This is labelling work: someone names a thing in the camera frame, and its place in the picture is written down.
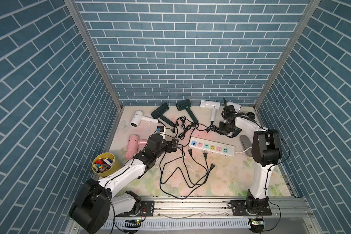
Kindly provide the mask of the dark teal round hair dryer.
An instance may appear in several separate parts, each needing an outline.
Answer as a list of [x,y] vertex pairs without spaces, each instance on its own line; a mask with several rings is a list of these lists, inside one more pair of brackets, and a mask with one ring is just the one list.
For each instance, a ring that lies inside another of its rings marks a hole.
[[251,119],[251,120],[255,120],[255,113],[253,113],[253,112],[247,112],[246,114],[245,114],[249,119]]

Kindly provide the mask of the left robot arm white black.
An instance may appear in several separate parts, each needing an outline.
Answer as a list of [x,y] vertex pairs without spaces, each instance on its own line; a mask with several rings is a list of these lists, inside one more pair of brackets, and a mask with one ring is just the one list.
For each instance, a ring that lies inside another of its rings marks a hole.
[[141,198],[132,191],[117,193],[135,179],[140,179],[164,153],[177,151],[178,139],[166,141],[160,134],[152,134],[145,147],[121,169],[100,180],[89,179],[79,190],[69,210],[69,216],[90,234],[99,231],[110,212],[136,214]]

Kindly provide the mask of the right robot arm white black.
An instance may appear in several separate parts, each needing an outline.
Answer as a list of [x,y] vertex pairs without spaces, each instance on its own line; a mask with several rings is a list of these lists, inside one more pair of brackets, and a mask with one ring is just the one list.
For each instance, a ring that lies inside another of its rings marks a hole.
[[232,200],[228,206],[233,215],[271,215],[267,186],[273,172],[282,158],[279,132],[260,126],[255,120],[238,117],[225,117],[219,128],[225,132],[244,131],[251,144],[251,155],[256,162],[253,183],[247,192],[246,200]]

